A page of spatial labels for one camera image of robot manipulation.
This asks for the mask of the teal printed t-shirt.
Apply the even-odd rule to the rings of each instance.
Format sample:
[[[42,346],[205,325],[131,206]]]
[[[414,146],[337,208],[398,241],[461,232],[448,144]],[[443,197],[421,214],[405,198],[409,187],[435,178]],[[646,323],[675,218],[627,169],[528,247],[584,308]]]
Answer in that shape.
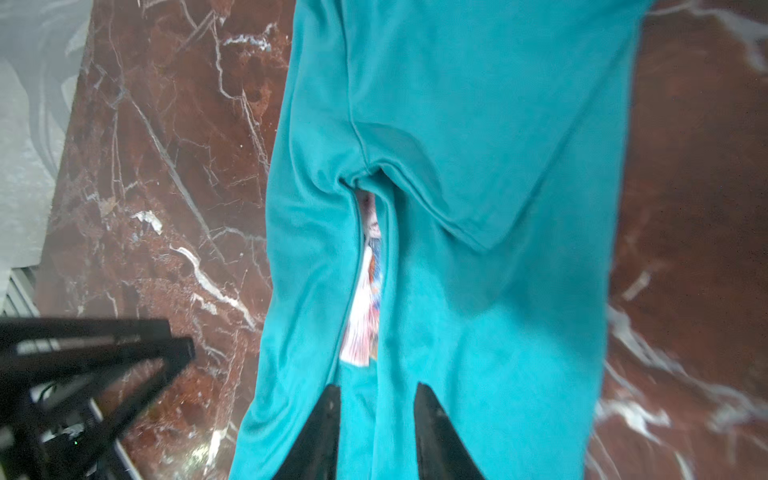
[[[417,477],[419,384],[486,478],[583,476],[648,9],[297,3],[232,478],[276,475],[329,384],[342,479]]]

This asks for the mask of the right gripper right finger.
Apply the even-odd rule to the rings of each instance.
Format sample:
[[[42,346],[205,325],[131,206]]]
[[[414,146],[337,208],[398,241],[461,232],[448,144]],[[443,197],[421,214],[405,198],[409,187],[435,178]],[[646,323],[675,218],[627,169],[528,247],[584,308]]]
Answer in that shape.
[[[414,400],[418,475],[428,479],[483,479],[434,391],[419,383]]]

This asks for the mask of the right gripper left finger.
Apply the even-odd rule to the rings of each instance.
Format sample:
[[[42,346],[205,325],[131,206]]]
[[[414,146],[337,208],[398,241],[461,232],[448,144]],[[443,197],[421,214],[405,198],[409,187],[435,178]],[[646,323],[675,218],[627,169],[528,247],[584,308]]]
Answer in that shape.
[[[323,390],[273,479],[334,480],[340,424],[341,389],[330,384]]]

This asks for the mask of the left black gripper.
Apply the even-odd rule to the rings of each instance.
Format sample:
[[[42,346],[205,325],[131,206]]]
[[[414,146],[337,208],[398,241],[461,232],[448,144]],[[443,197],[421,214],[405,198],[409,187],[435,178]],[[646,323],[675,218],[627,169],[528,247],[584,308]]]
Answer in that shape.
[[[136,478],[119,438],[194,358],[162,319],[2,318],[2,478]]]

